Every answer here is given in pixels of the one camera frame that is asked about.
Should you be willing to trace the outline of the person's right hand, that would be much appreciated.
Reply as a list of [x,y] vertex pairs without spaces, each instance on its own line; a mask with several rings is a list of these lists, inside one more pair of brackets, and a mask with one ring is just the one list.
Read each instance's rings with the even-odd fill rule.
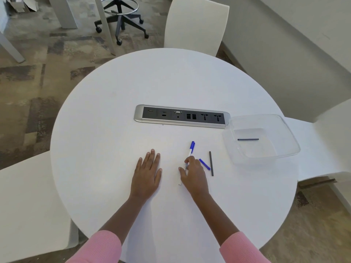
[[185,163],[188,163],[187,168],[190,180],[188,186],[185,187],[190,195],[193,198],[209,196],[207,178],[199,160],[195,159],[194,156],[189,156],[185,159]]

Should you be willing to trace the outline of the person's left hand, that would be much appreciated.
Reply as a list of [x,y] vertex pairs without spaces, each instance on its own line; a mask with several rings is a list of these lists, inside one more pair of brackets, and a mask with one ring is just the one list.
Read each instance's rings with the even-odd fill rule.
[[145,203],[158,188],[155,188],[154,179],[157,170],[160,168],[160,153],[155,152],[155,158],[152,168],[148,168],[148,159],[150,152],[147,152],[143,159],[141,170],[138,174],[135,174],[131,182],[131,192],[129,195],[130,199],[138,200],[139,202]]

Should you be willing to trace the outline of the white and blue pen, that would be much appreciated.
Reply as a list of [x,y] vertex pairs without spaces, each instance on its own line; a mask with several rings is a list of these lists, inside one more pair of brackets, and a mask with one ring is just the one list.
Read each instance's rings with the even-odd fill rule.
[[[192,141],[192,142],[191,142],[191,145],[190,145],[190,148],[189,148],[189,153],[188,153],[187,157],[189,157],[189,156],[191,156],[191,155],[192,155],[193,150],[194,150],[194,147],[195,147],[195,141]],[[188,163],[185,163],[185,165],[184,165],[184,169],[185,169],[185,171],[187,170],[187,165],[188,165]],[[179,185],[179,186],[181,186],[181,185],[182,185],[182,181],[181,181],[181,179],[179,180],[178,185]]]

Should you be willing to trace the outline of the person's right forearm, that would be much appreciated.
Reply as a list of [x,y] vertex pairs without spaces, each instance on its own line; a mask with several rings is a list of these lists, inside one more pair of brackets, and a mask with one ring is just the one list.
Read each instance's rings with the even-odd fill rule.
[[209,193],[192,194],[192,198],[219,243],[225,263],[271,263],[238,230]]

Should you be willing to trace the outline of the person's left forearm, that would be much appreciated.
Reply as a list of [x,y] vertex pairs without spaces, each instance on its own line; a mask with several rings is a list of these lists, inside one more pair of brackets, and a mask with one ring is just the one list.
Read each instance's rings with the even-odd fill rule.
[[148,197],[130,195],[118,211],[65,263],[118,263],[122,245]]

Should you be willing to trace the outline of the silver table socket panel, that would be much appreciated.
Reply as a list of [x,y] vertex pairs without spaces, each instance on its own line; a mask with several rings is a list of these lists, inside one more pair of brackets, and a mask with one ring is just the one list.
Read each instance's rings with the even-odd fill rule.
[[141,123],[181,125],[224,129],[231,116],[228,112],[191,110],[185,108],[140,104],[135,108],[134,120]]

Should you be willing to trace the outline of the clear plastic container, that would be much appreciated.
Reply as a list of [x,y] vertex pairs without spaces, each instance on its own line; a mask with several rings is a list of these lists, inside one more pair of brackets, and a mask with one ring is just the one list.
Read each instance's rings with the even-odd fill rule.
[[[244,167],[268,165],[301,151],[289,126],[276,114],[232,117],[222,136],[232,162]],[[237,141],[238,138],[259,138],[259,141]]]

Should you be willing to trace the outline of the white chair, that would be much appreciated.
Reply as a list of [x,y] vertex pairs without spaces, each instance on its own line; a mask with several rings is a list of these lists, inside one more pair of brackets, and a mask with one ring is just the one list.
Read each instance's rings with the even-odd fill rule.
[[230,7],[211,0],[172,0],[164,48],[186,49],[215,57],[226,30]]
[[301,151],[298,181],[328,176],[351,181],[351,99],[327,110],[316,122],[285,118]]
[[78,227],[55,187],[49,151],[0,170],[0,263],[78,243]]

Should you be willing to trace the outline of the white desk leg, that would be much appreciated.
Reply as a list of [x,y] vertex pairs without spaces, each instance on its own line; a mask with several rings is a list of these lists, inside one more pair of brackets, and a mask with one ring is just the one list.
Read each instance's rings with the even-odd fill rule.
[[110,29],[109,29],[109,26],[108,26],[107,18],[105,16],[105,11],[104,11],[104,8],[103,8],[102,1],[101,0],[95,0],[95,3],[96,3],[96,7],[97,7],[97,10],[98,10],[99,16],[100,16],[100,20],[102,22],[102,26],[103,26],[102,30],[103,30],[103,33],[105,34],[105,38],[106,38],[106,41],[107,41],[107,45],[108,45],[109,51],[110,51],[110,53],[112,55],[116,56],[116,52],[115,52],[114,45],[113,45],[113,40],[112,40]]
[[49,2],[63,29],[78,29],[67,0],[49,0]]
[[18,52],[18,50],[11,44],[11,42],[0,31],[0,45],[15,59],[18,63],[23,63],[25,58]]

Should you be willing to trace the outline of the black office chair base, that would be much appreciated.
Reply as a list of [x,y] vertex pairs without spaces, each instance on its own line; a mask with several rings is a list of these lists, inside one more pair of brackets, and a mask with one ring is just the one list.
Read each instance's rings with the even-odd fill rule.
[[106,24],[116,22],[115,38],[118,46],[122,45],[119,35],[120,31],[125,30],[126,24],[143,31],[145,39],[149,38],[146,29],[142,27],[144,20],[137,13],[139,4],[136,0],[95,0],[95,3],[100,16],[100,19],[94,22],[97,33],[102,32],[100,26],[103,25],[103,22]]

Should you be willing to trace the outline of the cardboard box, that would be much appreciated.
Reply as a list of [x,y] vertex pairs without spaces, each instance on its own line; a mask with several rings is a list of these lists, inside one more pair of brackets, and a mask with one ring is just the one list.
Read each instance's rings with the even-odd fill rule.
[[6,0],[17,13],[37,12],[39,5],[36,0]]

